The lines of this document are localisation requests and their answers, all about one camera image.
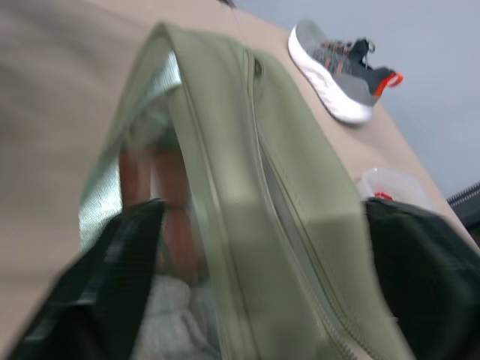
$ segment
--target gray wall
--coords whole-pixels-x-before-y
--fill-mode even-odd
[[[405,80],[382,102],[444,196],[480,182],[478,0],[235,0],[291,29],[304,17],[332,38],[368,37],[373,66]]]

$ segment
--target sneaker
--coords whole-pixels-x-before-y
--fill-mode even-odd
[[[288,49],[325,108],[341,122],[367,122],[385,87],[394,87],[404,79],[387,67],[368,66],[367,55],[375,51],[369,40],[328,40],[310,20],[302,20],[293,28]]]

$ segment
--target shoelace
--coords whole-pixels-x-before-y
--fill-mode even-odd
[[[343,55],[348,56],[350,51],[352,51],[353,47],[358,41],[367,41],[368,43],[368,51],[363,58],[365,67],[368,68],[368,53],[375,53],[375,43],[368,39],[357,39],[356,41],[340,41],[340,40],[329,40],[325,43],[322,43],[323,47],[326,47],[329,50],[335,52],[342,52]]]

